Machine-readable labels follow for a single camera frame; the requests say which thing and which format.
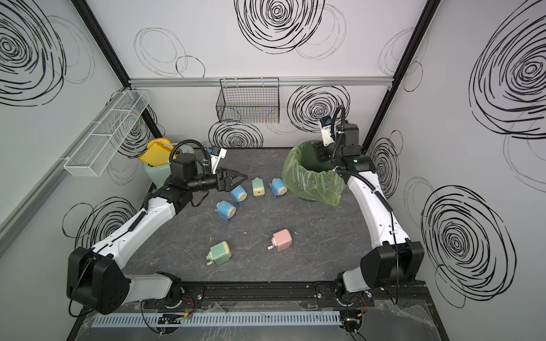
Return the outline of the green cream pencil sharpener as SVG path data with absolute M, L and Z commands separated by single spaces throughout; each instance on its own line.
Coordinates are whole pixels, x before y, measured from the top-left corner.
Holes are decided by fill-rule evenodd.
M 206 260 L 208 261 L 207 265 L 221 265 L 230 261 L 231 257 L 232 252 L 228 243 L 226 241 L 222 241 L 210 248 L 209 253 L 206 256 Z

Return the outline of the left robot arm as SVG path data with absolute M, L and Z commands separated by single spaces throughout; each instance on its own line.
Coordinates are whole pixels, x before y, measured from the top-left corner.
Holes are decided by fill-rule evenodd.
M 218 167 L 224 149 L 205 151 L 205 163 L 198 165 L 193 153 L 170 155 L 171 174 L 152 193 L 143 208 L 122 227 L 90 248 L 78 247 L 68 258 L 67 297 L 102 315 L 121 305 L 155 300 L 167 308 L 177 308 L 185 298 L 179 277 L 166 272 L 126 276 L 129 259 L 163 224 L 193 200 L 196 192 L 230 192 L 247 175 Z

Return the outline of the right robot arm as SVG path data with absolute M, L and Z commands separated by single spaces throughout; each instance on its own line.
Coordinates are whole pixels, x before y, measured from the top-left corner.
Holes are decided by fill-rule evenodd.
M 360 265 L 338 275 L 346 293 L 413 282 L 425 255 L 420 242 L 413 242 L 398 223 L 379 182 L 378 169 L 361 151 L 354 124 L 334 125 L 321 120 L 322 141 L 315 144 L 321 162 L 330 161 L 356 198 L 368 228 L 372 250 Z

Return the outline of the pink pencil sharpener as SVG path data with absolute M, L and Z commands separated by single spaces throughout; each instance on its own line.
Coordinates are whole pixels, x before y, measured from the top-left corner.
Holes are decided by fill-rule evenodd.
M 278 231 L 273 234 L 271 238 L 271 244 L 267 247 L 268 250 L 275 249 L 277 251 L 284 251 L 290 248 L 292 244 L 292 237 L 288 229 Z

